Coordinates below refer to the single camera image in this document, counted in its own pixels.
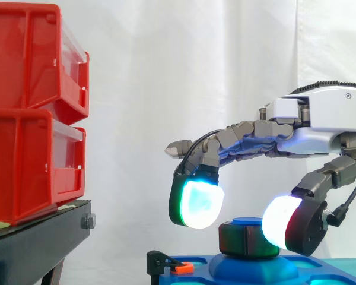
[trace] orange clip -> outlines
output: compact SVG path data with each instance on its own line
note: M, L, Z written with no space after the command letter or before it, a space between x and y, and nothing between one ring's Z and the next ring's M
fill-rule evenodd
M183 262L184 266L176 266L170 272L175 275L194 273L194 265L189 262Z

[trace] black shelf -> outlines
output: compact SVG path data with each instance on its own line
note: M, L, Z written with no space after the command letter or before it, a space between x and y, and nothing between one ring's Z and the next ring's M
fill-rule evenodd
M33 285L44 276L51 280L50 272L60 273L64 258L90 235L85 221L91 201L76 200L68 206L72 207L0 229L0 285Z

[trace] robotic hand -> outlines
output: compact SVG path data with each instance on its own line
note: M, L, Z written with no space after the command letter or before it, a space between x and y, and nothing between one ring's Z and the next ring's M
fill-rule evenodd
M173 223L204 228L217 218L223 203L218 169L234 160L310 157L339 153L310 172L291 191L266 209L262 227L274 245L311 255L328 225L338 227L356 188L334 212L327 192L356 179L356 83L320 81L298 88L259 110L259 119L210 132L195 142L176 141L165 152L182 158L174 172L169 216Z

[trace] red storage drawer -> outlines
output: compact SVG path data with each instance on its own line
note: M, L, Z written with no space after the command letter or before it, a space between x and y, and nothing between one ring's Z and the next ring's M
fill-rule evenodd
M86 118L88 61L58 6L0 2L0 108L41 107L67 125Z
M47 110L0 110L0 221L17 224L84 195L85 131Z

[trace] blue lid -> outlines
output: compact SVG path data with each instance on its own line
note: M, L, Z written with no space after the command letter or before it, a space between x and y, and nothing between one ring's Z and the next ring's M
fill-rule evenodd
M244 226L259 226L262 224L262 218L233 218L231 224L242 224Z

